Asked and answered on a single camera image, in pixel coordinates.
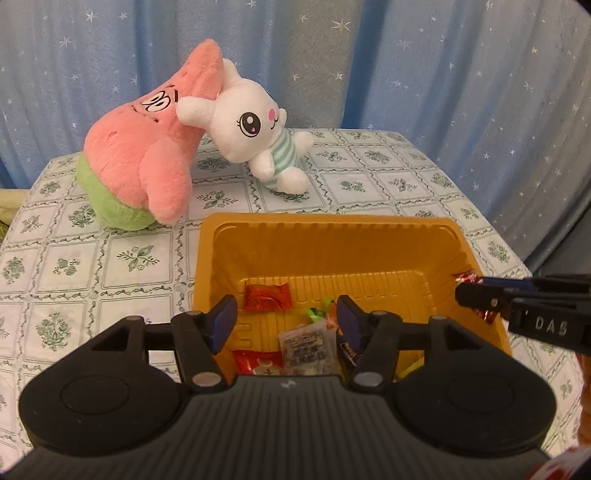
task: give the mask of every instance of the orange plastic tray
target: orange plastic tray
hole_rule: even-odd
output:
[[[511,354],[502,322],[487,325],[454,298],[453,274],[480,274],[460,228],[450,219],[350,215],[217,213],[201,226],[194,309],[208,311],[225,294],[243,303],[247,284],[290,285],[288,312],[239,309],[217,361],[233,375],[229,351],[279,350],[277,333],[309,323],[306,309],[347,294],[365,311],[388,310],[405,322],[448,315]],[[398,371],[421,352],[402,352]]]

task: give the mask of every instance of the candy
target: candy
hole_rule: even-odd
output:
[[[291,301],[290,286],[285,283],[278,285],[247,285],[244,290],[244,310],[250,312],[274,312],[289,310]]]
[[[281,375],[283,358],[281,352],[253,352],[234,350],[232,352],[242,375]]]

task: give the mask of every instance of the red object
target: red object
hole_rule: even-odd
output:
[[[253,352],[234,350],[232,352],[241,375],[281,375],[283,357],[281,352]]]
[[[476,273],[475,270],[469,270],[466,272],[458,273],[454,275],[456,277],[456,283],[483,283],[482,278]],[[492,312],[490,310],[474,310],[482,319],[489,325],[495,322],[498,312]]]
[[[285,283],[278,285],[247,285],[244,290],[244,310],[250,312],[273,312],[289,310],[291,301],[290,286]]]

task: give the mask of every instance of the stuffed toy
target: stuffed toy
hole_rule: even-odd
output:
[[[176,105],[185,96],[214,100],[222,81],[222,51],[206,40],[170,80],[90,128],[76,176],[99,223],[134,231],[183,215],[204,131],[179,122]]]
[[[217,99],[181,98],[178,119],[185,125],[205,129],[228,161],[248,162],[252,174],[266,187],[304,193],[308,177],[296,165],[314,144],[312,134],[290,135],[285,129],[285,110],[260,84],[240,77],[228,59],[223,59],[223,75]]]

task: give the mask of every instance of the green striped shirt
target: green striped shirt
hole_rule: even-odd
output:
[[[290,133],[285,128],[281,128],[281,134],[271,146],[271,155],[275,163],[275,175],[281,173],[288,167],[295,167],[297,164],[296,146],[291,139]],[[264,181],[262,184],[269,188],[277,188],[277,180],[273,178],[269,181]]]

